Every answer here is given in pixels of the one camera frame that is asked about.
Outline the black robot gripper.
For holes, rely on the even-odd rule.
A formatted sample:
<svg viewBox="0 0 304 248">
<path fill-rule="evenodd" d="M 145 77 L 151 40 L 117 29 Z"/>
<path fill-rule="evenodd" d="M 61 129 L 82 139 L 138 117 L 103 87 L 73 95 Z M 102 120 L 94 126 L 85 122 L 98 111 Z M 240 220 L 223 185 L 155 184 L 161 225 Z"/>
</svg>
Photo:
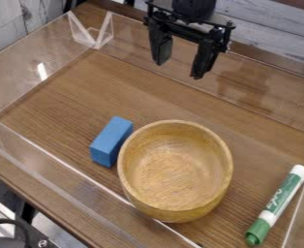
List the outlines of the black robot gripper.
<svg viewBox="0 0 304 248">
<path fill-rule="evenodd" d="M 198 44 L 190 76 L 211 70 L 219 51 L 228 49 L 235 24 L 215 13 L 216 0 L 146 0 L 151 59 L 161 66 L 171 56 L 177 36 Z"/>
</svg>

